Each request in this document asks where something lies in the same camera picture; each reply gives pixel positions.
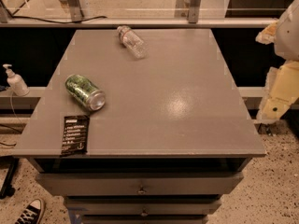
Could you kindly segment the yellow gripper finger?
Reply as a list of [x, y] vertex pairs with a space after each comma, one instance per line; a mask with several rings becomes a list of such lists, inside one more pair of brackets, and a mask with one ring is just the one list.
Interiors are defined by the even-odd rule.
[[257, 34], [255, 40], [265, 45], [274, 43], [277, 26], [278, 26], [277, 22], [272, 22], [267, 27], [265, 27], [260, 33]]
[[286, 61], [280, 68], [271, 67], [264, 89], [257, 120], [277, 121], [299, 98], [299, 62]]

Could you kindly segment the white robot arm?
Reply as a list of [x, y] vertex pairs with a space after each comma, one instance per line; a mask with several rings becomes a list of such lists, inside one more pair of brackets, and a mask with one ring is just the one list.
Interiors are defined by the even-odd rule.
[[280, 68], [269, 69], [265, 96], [256, 116], [260, 123], [272, 124], [299, 98], [299, 0], [294, 0], [255, 40], [265, 45], [273, 43], [275, 54], [285, 60]]

